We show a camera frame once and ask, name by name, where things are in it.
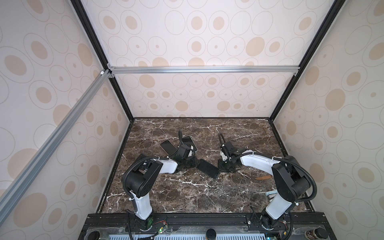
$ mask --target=patterned wall panel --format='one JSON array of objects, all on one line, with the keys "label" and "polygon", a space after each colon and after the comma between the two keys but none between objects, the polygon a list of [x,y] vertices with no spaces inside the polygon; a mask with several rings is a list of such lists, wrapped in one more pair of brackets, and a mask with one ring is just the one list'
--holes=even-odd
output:
[{"label": "patterned wall panel", "polygon": [[292,73],[117,74],[135,117],[269,117]]},{"label": "patterned wall panel", "polygon": [[100,73],[65,0],[0,7],[0,196]]},{"label": "patterned wall panel", "polygon": [[278,115],[339,240],[382,239],[384,0],[350,1]]},{"label": "patterned wall panel", "polygon": [[333,0],[83,0],[113,66],[295,65]]},{"label": "patterned wall panel", "polygon": [[107,81],[0,227],[0,239],[78,239],[99,203],[127,127]]}]

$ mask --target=black frame rail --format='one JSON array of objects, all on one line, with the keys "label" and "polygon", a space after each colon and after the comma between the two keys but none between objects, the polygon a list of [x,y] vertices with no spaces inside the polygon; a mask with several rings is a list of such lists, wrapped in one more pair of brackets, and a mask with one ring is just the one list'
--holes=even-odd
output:
[{"label": "black frame rail", "polygon": [[[80,19],[81,24],[83,25],[83,28],[84,28],[84,30],[85,30],[88,38],[89,38],[89,41],[91,42],[91,44],[93,46],[93,49],[95,50],[95,52],[97,54],[97,57],[99,58],[99,60],[101,62],[101,65],[103,66],[104,69],[108,69],[109,71],[111,71],[109,69],[109,66],[108,66],[107,57],[104,54],[103,48],[101,47],[99,39],[96,36],[96,33],[92,27],[91,21],[89,20],[87,13],[85,12],[85,9],[84,9],[83,4],[81,3],[81,0],[71,0],[71,3],[72,3],[73,8],[75,9],[75,11],[77,13],[77,16]],[[132,122],[133,121],[132,112],[129,109],[127,101],[125,100],[125,98],[122,94],[122,91],[119,87],[119,84],[118,84],[114,74],[112,74],[112,78],[110,78],[109,80],[111,82],[111,85],[112,85],[114,91],[116,92],[117,97],[119,98],[119,101],[121,103],[121,106],[124,109],[124,112],[127,114],[129,121]]]},{"label": "black frame rail", "polygon": [[314,53],[316,52],[317,48],[319,47],[321,41],[323,40],[324,36],[327,34],[329,28],[331,27],[333,20],[338,15],[341,7],[344,5],[344,2],[346,0],[335,0],[328,11],[327,15],[324,18],[323,23],[321,24],[319,30],[317,31],[315,37],[312,40],[312,43],[308,47],[307,52],[305,53],[303,59],[301,60],[299,64],[299,71],[297,74],[295,74],[291,81],[288,83],[287,88],[285,89],[283,95],[281,96],[279,102],[277,103],[275,109],[273,110],[270,119],[271,121],[274,121],[277,115],[279,114],[281,108],[283,107],[285,101],[287,101],[289,95],[293,91],[293,88],[295,87],[297,81],[303,74],[305,68],[307,67],[308,63],[310,62],[311,58],[313,57]]},{"label": "black frame rail", "polygon": [[113,179],[114,179],[116,171],[118,169],[122,153],[123,153],[123,151],[125,149],[125,145],[127,144],[128,137],[129,137],[129,134],[131,133],[131,130],[132,130],[134,122],[135,122],[135,119],[133,119],[129,123],[127,133],[125,134],[124,139],[123,139],[123,141],[121,143],[121,147],[120,147],[119,153],[118,153],[118,155],[116,157],[115,163],[113,164],[112,171],[111,171],[111,173],[109,175],[109,178],[108,178],[108,181],[107,181],[107,185],[104,188],[103,194],[101,196],[100,203],[99,203],[99,205],[97,207],[97,210],[96,210],[97,213],[101,213],[101,211],[102,211],[102,209],[104,207],[104,203],[105,203],[105,200],[107,198],[107,194],[108,194],[109,190],[111,189],[111,185],[112,185]]}]

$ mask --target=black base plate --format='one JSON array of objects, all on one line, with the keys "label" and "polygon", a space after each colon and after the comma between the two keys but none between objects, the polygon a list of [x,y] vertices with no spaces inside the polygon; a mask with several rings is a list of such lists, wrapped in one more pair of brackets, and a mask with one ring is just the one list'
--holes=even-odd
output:
[{"label": "black base plate", "polygon": [[[153,222],[156,223],[160,220],[166,220],[169,228],[175,231],[180,227],[225,227],[225,226],[238,226],[248,227],[250,231],[260,231],[260,233],[267,233],[269,236],[277,236],[280,230],[285,230],[283,223],[279,223],[273,230],[265,230],[258,221],[251,221],[252,213],[188,213],[188,214],[153,214]],[[134,214],[89,214],[83,229],[81,230],[79,240],[84,239],[88,228],[98,227],[125,227],[127,230],[128,217],[130,219],[130,228],[136,234],[154,234],[162,227],[158,223],[154,225],[149,231],[143,232],[140,225],[135,222]],[[327,218],[322,212],[309,212],[309,213],[292,213],[294,227],[298,226],[320,226],[323,225],[327,230],[331,240],[337,240]],[[290,222],[288,215],[283,215],[283,220]]]}]

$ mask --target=marble tabletop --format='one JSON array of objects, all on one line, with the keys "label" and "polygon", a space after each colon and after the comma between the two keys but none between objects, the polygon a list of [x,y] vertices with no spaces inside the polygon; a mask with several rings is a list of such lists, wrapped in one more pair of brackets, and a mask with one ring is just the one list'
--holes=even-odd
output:
[{"label": "marble tabletop", "polygon": [[[113,178],[101,213],[122,213],[133,210],[125,194],[121,177],[132,162],[144,152],[165,157],[160,143],[168,139],[178,144],[177,132],[190,135],[198,148],[197,159],[217,166],[220,159],[218,132],[237,148],[248,148],[270,156],[282,156],[272,129],[265,119],[136,119],[122,158]],[[160,174],[149,192],[156,213],[221,213],[250,212],[250,206],[261,212],[268,205],[265,192],[275,190],[273,178],[257,180],[268,173],[243,166],[236,173],[220,173],[212,179],[196,168],[176,174]],[[305,212],[301,203],[293,212]]]}]

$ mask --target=black smartphone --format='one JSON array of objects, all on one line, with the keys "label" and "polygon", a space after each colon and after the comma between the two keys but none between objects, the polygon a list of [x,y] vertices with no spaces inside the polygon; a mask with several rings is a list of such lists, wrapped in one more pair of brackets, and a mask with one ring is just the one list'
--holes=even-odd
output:
[{"label": "black smartphone", "polygon": [[168,154],[168,156],[176,151],[176,147],[173,146],[173,144],[169,140],[165,140],[164,142],[160,143],[160,146]]},{"label": "black smartphone", "polygon": [[210,176],[213,179],[217,178],[217,176],[220,173],[220,170],[217,167],[213,166],[212,164],[205,161],[204,159],[200,159],[199,162],[200,163],[197,166],[197,169],[199,169],[200,171],[207,174],[208,176]]},{"label": "black smartphone", "polygon": [[195,152],[197,152],[197,147],[195,145],[195,143],[193,142],[191,136],[185,136],[181,139],[183,141],[183,143],[187,146],[193,146],[193,149],[196,150]]}]

